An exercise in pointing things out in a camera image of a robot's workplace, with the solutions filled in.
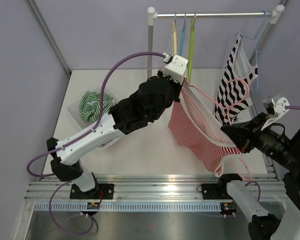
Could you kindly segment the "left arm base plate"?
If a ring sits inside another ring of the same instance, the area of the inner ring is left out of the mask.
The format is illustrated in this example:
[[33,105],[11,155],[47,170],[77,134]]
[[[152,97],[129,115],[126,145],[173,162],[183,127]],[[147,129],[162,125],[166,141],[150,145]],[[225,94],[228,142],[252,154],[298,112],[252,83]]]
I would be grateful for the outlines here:
[[72,200],[112,200],[115,185],[111,183],[99,183],[98,190],[92,189],[83,192],[76,184],[72,184],[69,198]]

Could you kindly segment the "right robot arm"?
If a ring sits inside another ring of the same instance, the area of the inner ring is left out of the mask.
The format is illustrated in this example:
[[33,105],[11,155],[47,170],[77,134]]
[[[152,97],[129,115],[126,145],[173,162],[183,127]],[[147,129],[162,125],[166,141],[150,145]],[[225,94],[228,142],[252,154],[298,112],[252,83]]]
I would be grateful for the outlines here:
[[256,149],[276,164],[276,176],[285,190],[282,218],[263,208],[241,180],[223,181],[216,190],[220,197],[231,196],[237,203],[248,221],[250,239],[300,240],[300,128],[288,138],[283,124],[274,122],[266,126],[267,120],[269,116],[262,112],[250,121],[220,129],[241,153]]

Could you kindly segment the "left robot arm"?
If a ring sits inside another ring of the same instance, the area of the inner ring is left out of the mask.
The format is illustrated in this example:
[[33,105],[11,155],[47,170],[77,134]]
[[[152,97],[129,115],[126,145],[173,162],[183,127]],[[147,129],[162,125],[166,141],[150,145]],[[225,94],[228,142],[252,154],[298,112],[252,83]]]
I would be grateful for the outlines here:
[[159,70],[139,85],[128,98],[120,100],[108,113],[68,140],[46,141],[52,160],[51,170],[62,182],[72,182],[87,199],[99,191],[97,179],[81,165],[81,157],[92,150],[120,139],[158,120],[173,102],[180,100],[184,74]]

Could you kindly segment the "green striped tank top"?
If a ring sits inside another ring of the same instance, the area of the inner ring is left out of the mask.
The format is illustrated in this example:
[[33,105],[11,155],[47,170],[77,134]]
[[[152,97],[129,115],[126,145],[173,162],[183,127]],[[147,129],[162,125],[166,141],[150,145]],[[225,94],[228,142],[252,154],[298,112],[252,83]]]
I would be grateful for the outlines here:
[[[109,112],[110,108],[115,105],[113,96],[103,94],[103,114]],[[96,91],[87,91],[81,98],[79,103],[79,117],[84,122],[95,123],[101,112],[101,93]]]

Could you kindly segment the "green hanger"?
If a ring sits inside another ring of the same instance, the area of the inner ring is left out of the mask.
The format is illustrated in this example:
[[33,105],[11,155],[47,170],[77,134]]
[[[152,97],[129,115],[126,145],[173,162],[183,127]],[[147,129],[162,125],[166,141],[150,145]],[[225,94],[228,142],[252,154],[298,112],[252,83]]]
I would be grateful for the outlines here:
[[194,47],[195,47],[195,21],[196,21],[196,14],[194,14],[193,18],[191,19],[191,26],[190,26],[188,71],[187,71],[188,82],[191,81],[191,77],[192,77],[192,67],[193,67]]

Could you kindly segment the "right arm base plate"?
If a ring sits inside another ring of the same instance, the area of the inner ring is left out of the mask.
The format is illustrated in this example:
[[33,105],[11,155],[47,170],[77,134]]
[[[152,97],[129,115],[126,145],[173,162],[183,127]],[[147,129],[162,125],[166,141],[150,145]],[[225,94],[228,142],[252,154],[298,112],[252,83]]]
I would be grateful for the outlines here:
[[197,190],[202,194],[204,200],[233,200],[227,191],[217,183],[203,183],[197,187]]

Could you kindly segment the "red striped tank top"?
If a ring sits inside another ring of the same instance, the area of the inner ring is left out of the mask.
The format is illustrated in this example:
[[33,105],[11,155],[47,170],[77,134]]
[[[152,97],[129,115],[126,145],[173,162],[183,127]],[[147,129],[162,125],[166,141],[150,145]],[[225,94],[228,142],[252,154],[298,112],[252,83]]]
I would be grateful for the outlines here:
[[187,80],[183,82],[168,128],[179,146],[188,147],[208,171],[220,177],[224,162],[240,157],[241,153],[191,87]]

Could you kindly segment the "black white striped tank top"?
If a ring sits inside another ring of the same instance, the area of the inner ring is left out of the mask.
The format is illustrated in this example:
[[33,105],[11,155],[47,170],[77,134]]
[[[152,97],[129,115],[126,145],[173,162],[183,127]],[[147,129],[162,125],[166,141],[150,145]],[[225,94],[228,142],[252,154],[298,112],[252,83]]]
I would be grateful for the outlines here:
[[222,125],[234,123],[242,111],[253,105],[247,86],[257,78],[258,66],[249,62],[244,51],[243,36],[237,34],[218,86],[217,104],[213,110],[215,118]]

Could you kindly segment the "cream hanger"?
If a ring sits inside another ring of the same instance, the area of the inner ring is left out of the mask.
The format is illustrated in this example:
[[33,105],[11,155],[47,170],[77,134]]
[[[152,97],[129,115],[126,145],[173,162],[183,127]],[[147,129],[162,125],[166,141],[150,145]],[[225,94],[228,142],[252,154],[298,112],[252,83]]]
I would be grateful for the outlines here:
[[171,24],[171,44],[172,44],[172,54],[176,55],[178,53],[177,44],[177,14],[174,14],[174,22]]

